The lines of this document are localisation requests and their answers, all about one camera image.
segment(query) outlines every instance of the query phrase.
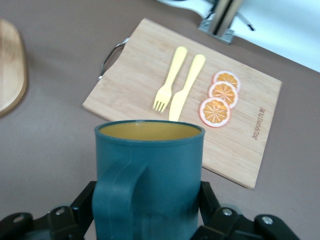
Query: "yellow knife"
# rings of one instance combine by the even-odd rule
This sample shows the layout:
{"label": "yellow knife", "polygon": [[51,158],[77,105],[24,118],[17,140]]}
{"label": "yellow knife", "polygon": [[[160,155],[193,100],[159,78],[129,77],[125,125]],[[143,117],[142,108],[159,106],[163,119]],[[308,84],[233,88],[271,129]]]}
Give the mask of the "yellow knife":
{"label": "yellow knife", "polygon": [[184,87],[181,91],[178,91],[172,98],[169,112],[169,121],[177,122],[180,117],[180,113],[185,104],[189,91],[197,79],[202,67],[204,66],[206,58],[202,54],[198,54],[194,57],[188,76],[186,78]]}

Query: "orange slice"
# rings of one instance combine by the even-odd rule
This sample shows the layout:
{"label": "orange slice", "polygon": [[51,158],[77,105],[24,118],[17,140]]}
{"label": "orange slice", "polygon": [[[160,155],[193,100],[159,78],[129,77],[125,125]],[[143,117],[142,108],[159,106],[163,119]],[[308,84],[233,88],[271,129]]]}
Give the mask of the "orange slice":
{"label": "orange slice", "polygon": [[218,97],[210,97],[201,103],[199,114],[206,125],[218,128],[229,121],[231,113],[228,104],[224,100]]}
{"label": "orange slice", "polygon": [[212,82],[215,84],[216,82],[228,82],[234,86],[237,92],[240,90],[240,80],[239,78],[230,71],[219,71],[215,75],[213,75]]}
{"label": "orange slice", "polygon": [[209,97],[224,100],[232,109],[238,102],[238,92],[235,87],[226,81],[217,81],[209,89]]}

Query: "gray tabletop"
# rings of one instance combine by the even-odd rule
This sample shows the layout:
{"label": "gray tabletop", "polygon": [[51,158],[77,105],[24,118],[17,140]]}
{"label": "gray tabletop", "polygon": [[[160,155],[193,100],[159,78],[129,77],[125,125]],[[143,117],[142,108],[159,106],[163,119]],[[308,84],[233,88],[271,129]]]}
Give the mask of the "gray tabletop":
{"label": "gray tabletop", "polygon": [[[319,239],[320,73],[235,38],[225,45],[197,30],[194,12],[154,0],[5,0],[0,18],[20,31],[28,88],[0,118],[0,220],[34,218],[71,203],[96,177],[94,127],[82,108],[112,48],[148,18],[282,81],[260,172],[246,189],[203,169],[221,203],[253,220],[272,214],[301,239]],[[92,225],[87,239],[95,239]]]}

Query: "yellow fork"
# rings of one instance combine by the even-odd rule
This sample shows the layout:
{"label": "yellow fork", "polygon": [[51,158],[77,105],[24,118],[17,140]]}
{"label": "yellow fork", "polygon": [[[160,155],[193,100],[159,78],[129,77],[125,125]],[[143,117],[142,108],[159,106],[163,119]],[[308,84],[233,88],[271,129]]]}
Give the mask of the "yellow fork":
{"label": "yellow fork", "polygon": [[158,90],[154,99],[153,109],[156,111],[162,113],[167,107],[172,95],[172,84],[186,58],[187,52],[188,50],[184,46],[179,46],[175,50],[165,83]]}

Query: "cutting board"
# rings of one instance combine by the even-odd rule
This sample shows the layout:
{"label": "cutting board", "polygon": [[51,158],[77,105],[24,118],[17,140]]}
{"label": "cutting board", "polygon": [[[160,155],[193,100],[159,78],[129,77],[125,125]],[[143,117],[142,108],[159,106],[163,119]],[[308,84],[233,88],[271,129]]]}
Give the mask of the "cutting board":
{"label": "cutting board", "polygon": [[[188,54],[172,86],[173,94],[183,88],[194,56],[206,57],[179,119],[205,129],[203,167],[254,188],[281,88],[281,82],[271,76],[144,19],[83,107],[109,121],[168,120],[170,105],[160,113],[153,110],[153,103],[178,46],[185,46]],[[199,107],[208,98],[213,75],[222,70],[238,76],[241,89],[229,122],[212,128],[200,119]]]}
{"label": "cutting board", "polygon": [[12,110],[27,88],[25,51],[19,32],[0,18],[0,117]]}

